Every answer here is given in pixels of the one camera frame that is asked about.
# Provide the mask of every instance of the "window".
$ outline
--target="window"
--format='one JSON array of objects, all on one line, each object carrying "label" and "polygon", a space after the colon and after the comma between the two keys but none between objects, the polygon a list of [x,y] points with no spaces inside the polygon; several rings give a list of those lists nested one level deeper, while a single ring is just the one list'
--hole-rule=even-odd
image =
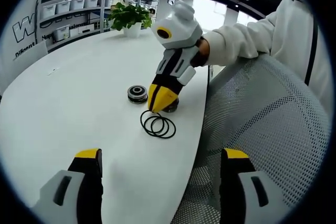
[{"label": "window", "polygon": [[240,12],[238,13],[237,23],[243,24],[247,26],[247,23],[249,22],[257,22],[255,18],[252,18],[251,16],[247,15],[246,13]]},{"label": "window", "polygon": [[226,5],[212,0],[194,0],[193,8],[203,32],[220,28],[224,24]]}]

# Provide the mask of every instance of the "black rubber ring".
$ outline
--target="black rubber ring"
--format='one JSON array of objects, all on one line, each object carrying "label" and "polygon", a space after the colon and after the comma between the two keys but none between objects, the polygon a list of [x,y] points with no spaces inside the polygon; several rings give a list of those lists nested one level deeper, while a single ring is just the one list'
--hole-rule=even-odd
[{"label": "black rubber ring", "polygon": [[[146,111],[142,112],[142,114],[141,114],[141,116],[140,116],[140,123],[141,123],[141,126],[143,127],[143,129],[145,130],[145,132],[146,132],[148,135],[150,135],[150,136],[155,136],[155,137],[158,137],[158,138],[167,139],[167,138],[171,138],[171,137],[173,137],[173,136],[176,134],[176,126],[175,126],[175,124],[172,122],[172,120],[163,117],[163,116],[160,115],[159,113],[156,113],[156,115],[153,115],[153,116],[148,117],[144,122],[142,122],[142,117],[143,117],[143,115],[144,115],[145,113],[147,113],[147,112],[151,112],[151,111],[150,111],[150,110],[146,110]],[[152,119],[153,121],[151,122],[151,129],[149,130],[149,129],[146,128],[146,124],[148,123],[148,121],[149,121],[150,119]],[[153,129],[153,127],[154,127],[155,122],[157,122],[158,120],[161,120],[161,121],[162,121],[162,127],[161,127],[161,129],[159,129],[158,131],[155,131],[155,130]],[[169,129],[170,129],[170,127],[169,127],[169,122],[173,125],[173,127],[174,127],[174,132],[173,132],[171,135],[166,136],[166,134],[169,132]],[[167,129],[165,130],[164,133],[160,134],[160,133],[164,130],[165,125],[167,125]]]}]

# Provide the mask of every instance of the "white table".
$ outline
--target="white table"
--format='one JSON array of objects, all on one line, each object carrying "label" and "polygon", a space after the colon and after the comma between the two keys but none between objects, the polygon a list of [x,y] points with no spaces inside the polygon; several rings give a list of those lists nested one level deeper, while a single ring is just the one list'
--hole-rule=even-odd
[{"label": "white table", "polygon": [[24,71],[0,105],[0,155],[9,181],[31,207],[40,188],[75,154],[102,149],[103,223],[170,223],[187,185],[200,138],[207,68],[166,114],[176,135],[147,135],[140,114],[147,104],[127,89],[149,87],[163,57],[152,32],[138,39],[111,31],[64,46]]}]

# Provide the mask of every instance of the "green plant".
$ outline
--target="green plant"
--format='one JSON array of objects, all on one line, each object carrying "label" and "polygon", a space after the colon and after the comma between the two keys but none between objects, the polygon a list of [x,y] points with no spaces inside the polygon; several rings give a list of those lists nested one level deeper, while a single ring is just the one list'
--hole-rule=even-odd
[{"label": "green plant", "polygon": [[120,31],[123,27],[131,28],[137,22],[141,22],[144,28],[151,27],[152,20],[149,12],[141,6],[124,6],[121,3],[115,5],[115,9],[108,17],[109,20],[114,19],[112,28]]}]

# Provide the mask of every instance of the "person's arm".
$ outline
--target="person's arm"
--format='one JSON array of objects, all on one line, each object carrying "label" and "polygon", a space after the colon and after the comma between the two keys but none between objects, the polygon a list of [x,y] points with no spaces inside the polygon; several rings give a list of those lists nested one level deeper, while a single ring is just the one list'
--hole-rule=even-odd
[{"label": "person's arm", "polygon": [[116,8],[116,4],[122,2],[122,0],[112,0],[111,10]]},{"label": "person's arm", "polygon": [[247,26],[222,26],[204,35],[200,52],[207,57],[206,65],[226,66],[237,57],[255,58],[260,52],[269,54],[276,22],[276,12]]}]

